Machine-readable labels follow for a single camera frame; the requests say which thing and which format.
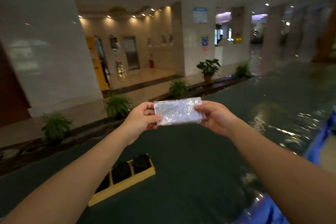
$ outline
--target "wrapped package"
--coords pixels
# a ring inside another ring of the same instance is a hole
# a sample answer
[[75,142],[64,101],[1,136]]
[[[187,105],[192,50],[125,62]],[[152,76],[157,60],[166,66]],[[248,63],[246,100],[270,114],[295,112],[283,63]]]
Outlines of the wrapped package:
[[200,104],[202,104],[201,98],[154,102],[155,114],[162,115],[162,120],[157,124],[165,126],[183,123],[200,123],[204,116],[194,109],[195,105]]

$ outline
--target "metal door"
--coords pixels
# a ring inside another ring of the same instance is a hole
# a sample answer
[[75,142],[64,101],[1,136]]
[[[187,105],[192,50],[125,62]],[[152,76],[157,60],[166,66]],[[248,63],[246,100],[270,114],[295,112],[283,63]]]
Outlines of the metal door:
[[140,69],[135,37],[124,37],[124,48],[128,70]]

